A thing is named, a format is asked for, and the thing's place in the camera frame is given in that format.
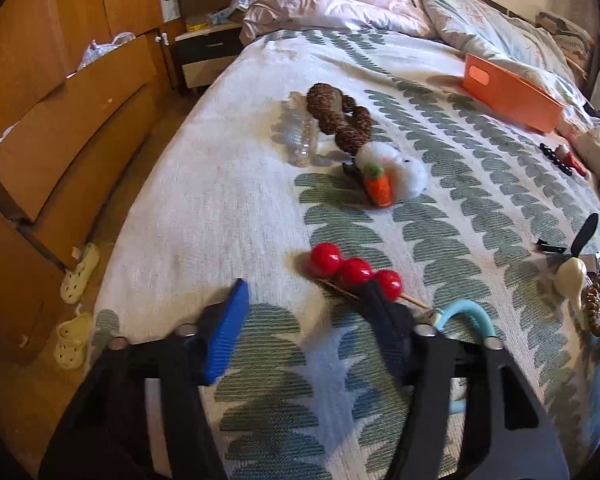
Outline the cream clog shoe lower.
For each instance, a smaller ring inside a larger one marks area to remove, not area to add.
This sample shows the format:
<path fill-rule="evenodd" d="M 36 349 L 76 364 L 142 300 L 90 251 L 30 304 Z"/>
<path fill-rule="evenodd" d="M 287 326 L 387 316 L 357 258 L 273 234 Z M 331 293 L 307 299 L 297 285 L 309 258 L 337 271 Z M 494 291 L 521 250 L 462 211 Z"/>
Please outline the cream clog shoe lower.
<path fill-rule="evenodd" d="M 56 346 L 53 356 L 63 370 L 76 370 L 84 362 L 91 338 L 93 317 L 90 312 L 78 314 L 72 320 L 56 326 Z"/>

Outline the floral blue white duvet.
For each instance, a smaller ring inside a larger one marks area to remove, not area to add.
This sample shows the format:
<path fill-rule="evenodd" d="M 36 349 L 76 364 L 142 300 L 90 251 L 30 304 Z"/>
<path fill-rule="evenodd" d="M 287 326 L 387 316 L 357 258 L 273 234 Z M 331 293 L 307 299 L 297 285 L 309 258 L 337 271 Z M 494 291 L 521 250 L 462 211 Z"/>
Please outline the floral blue white duvet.
<path fill-rule="evenodd" d="M 422 0 L 422 5 L 446 44 L 510 70 L 564 104 L 558 131 L 573 135 L 578 154 L 600 174 L 600 119 L 585 111 L 585 96 L 549 32 L 480 0 Z"/>

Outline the wooden wardrobe with drawers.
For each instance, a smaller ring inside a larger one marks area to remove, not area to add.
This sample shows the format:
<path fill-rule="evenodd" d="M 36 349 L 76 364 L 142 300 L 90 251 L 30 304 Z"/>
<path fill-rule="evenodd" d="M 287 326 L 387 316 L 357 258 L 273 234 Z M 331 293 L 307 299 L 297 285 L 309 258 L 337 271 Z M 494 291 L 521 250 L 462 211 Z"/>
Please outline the wooden wardrobe with drawers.
<path fill-rule="evenodd" d="M 0 7 L 0 361 L 29 364 L 60 286 L 169 89 L 160 0 L 5 0 Z M 95 40 L 136 38 L 78 70 Z"/>

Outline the light blue bangle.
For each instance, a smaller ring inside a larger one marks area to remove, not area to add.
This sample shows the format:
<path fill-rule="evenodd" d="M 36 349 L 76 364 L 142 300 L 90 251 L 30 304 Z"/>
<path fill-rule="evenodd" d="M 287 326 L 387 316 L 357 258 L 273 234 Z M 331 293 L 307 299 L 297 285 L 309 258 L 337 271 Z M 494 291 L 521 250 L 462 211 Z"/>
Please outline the light blue bangle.
<path fill-rule="evenodd" d="M 437 335 L 428 344 L 430 356 L 428 356 L 427 362 L 431 365 L 436 364 L 449 377 L 455 377 L 460 372 L 465 372 L 469 378 L 478 380 L 479 388 L 486 388 L 489 385 L 489 362 L 486 347 L 474 350 L 470 344 L 465 344 L 463 341 L 446 339 L 442 335 L 441 329 L 455 315 L 464 314 L 477 325 L 481 341 L 489 342 L 496 337 L 489 315 L 475 301 L 466 299 L 456 300 L 443 309 L 436 309 L 434 314 L 437 317 L 432 327 L 437 331 Z"/>

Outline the black white nightstand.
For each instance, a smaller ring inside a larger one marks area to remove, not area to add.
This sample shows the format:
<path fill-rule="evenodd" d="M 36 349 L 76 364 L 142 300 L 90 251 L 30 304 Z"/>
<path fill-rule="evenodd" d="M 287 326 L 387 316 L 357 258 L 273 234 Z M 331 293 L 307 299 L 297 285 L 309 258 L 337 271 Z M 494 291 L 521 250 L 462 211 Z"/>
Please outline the black white nightstand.
<path fill-rule="evenodd" d="M 213 84 L 240 52 L 242 24 L 226 23 L 186 32 L 174 40 L 173 56 L 181 88 Z"/>

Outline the patterned pillow right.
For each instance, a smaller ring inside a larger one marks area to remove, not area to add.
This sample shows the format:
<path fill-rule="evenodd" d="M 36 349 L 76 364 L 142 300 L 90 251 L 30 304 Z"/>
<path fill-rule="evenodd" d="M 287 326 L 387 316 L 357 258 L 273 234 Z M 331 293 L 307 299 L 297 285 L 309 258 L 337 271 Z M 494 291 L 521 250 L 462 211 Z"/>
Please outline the patterned pillow right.
<path fill-rule="evenodd" d="M 583 79 L 588 78 L 595 48 L 595 41 L 590 34 L 579 25 L 552 12 L 538 12 L 535 24 L 553 36 L 569 66 Z"/>

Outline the red ball hair stick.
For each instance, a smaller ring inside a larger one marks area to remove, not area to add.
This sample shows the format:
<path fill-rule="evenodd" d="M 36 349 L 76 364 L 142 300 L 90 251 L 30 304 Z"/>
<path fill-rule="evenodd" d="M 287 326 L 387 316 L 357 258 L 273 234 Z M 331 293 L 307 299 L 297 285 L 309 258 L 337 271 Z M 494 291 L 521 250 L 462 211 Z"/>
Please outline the red ball hair stick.
<path fill-rule="evenodd" d="M 363 285 L 375 281 L 388 300 L 401 299 L 421 309 L 430 309 L 424 302 L 404 292 L 398 272 L 391 269 L 375 271 L 362 258 L 344 258 L 340 249 L 332 243 L 321 243 L 313 247 L 306 258 L 306 267 L 321 283 L 350 297 Z"/>

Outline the pearl transparent hair claw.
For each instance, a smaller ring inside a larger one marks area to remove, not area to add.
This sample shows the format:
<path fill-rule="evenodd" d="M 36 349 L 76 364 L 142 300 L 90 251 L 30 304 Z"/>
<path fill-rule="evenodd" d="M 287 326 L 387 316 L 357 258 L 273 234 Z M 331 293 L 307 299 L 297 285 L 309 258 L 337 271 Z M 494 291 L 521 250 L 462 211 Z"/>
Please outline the pearl transparent hair claw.
<path fill-rule="evenodd" d="M 317 121 L 308 110 L 306 95 L 291 91 L 287 100 L 286 145 L 289 162 L 296 167 L 310 166 L 317 154 Z"/>

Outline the leaf patterned bedspread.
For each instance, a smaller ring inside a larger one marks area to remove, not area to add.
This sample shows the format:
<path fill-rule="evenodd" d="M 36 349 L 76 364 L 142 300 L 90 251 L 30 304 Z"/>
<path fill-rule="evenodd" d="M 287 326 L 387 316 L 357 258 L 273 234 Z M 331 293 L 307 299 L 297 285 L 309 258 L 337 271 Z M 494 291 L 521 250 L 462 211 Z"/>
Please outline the leaf patterned bedspread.
<path fill-rule="evenodd" d="M 544 138 L 460 91 L 457 50 L 396 32 L 272 32 L 184 120 L 122 226 L 95 306 L 94 352 L 159 338 L 236 280 L 251 307 L 227 374 L 204 390 L 233 479 L 379 479 L 408 397 L 374 334 L 302 273 L 316 244 L 401 275 L 431 307 L 484 307 L 557 428 L 571 470 L 600 444 L 600 340 L 552 295 L 555 260 L 600 198 L 542 154 Z M 376 141 L 425 165 L 421 196 L 370 206 L 323 139 L 288 155 L 295 93 L 326 82 L 370 111 Z M 600 252 L 600 224 L 588 244 Z"/>

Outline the white pompom carrot hair clip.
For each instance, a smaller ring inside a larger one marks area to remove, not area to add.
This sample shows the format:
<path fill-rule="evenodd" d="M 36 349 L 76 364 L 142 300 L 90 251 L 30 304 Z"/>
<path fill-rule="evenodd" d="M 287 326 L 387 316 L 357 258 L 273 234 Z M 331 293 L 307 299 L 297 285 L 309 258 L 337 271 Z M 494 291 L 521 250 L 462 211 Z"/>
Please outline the white pompom carrot hair clip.
<path fill-rule="evenodd" d="M 374 206 L 381 208 L 418 197 L 428 183 L 421 160 L 403 156 L 390 144 L 377 141 L 365 143 L 342 170 L 362 186 Z"/>

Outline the pink crumpled duvet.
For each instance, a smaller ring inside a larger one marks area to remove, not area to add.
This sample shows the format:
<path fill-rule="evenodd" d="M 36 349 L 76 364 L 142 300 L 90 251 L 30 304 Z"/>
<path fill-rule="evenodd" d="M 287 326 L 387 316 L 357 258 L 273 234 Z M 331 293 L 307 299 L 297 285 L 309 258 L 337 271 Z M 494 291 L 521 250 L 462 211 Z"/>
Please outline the pink crumpled duvet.
<path fill-rule="evenodd" d="M 438 34 L 422 0 L 257 0 L 242 19 L 245 46 L 278 30 L 388 30 L 416 38 Z"/>

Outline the red cone hair clip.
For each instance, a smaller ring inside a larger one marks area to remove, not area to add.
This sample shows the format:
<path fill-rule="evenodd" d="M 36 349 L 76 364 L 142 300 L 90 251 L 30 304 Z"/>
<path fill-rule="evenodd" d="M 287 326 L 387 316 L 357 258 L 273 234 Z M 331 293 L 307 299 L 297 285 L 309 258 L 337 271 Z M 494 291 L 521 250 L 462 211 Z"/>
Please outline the red cone hair clip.
<path fill-rule="evenodd" d="M 564 144 L 559 144 L 558 147 L 555 148 L 554 154 L 566 167 L 573 169 L 577 174 L 580 174 L 583 179 L 588 180 L 590 177 L 588 170 Z"/>

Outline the plastic bag in drawer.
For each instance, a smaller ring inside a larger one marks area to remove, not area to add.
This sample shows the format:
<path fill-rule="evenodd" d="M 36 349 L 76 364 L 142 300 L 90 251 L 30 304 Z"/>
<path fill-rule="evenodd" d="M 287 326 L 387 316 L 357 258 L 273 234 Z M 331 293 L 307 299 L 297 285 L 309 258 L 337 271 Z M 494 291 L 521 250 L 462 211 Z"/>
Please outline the plastic bag in drawer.
<path fill-rule="evenodd" d="M 83 70 L 86 66 L 89 66 L 99 58 L 102 58 L 109 52 L 116 50 L 118 47 L 127 44 L 135 38 L 136 36 L 132 32 L 120 32 L 120 34 L 117 34 L 109 44 L 98 44 L 93 40 L 83 52 L 78 70 Z"/>

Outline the orange plastic basket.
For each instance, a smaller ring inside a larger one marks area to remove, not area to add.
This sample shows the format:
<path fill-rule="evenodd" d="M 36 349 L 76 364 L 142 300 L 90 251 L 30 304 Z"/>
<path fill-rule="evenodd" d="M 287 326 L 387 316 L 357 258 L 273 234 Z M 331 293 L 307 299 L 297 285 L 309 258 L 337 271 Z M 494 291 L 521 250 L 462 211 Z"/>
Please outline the orange plastic basket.
<path fill-rule="evenodd" d="M 562 118 L 562 104 L 505 68 L 467 53 L 463 88 L 496 114 L 542 133 Z"/>

